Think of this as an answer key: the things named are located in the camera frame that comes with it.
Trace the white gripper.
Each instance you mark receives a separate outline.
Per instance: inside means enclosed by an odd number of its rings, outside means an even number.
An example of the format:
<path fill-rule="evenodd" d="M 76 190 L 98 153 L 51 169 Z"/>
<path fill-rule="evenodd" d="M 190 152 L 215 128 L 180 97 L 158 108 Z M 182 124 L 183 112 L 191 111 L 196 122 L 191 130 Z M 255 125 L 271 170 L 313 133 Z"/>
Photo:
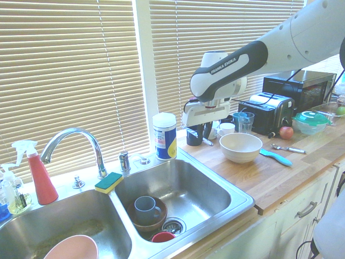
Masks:
<path fill-rule="evenodd" d="M 225 119 L 230 113 L 230 102 L 216 101 L 215 104 L 204 104 L 199 101 L 186 103 L 182 115 L 182 124 L 184 126 L 197 125 L 197 139 L 203 140 L 203 124 L 204 137 L 211 139 L 212 121 Z"/>

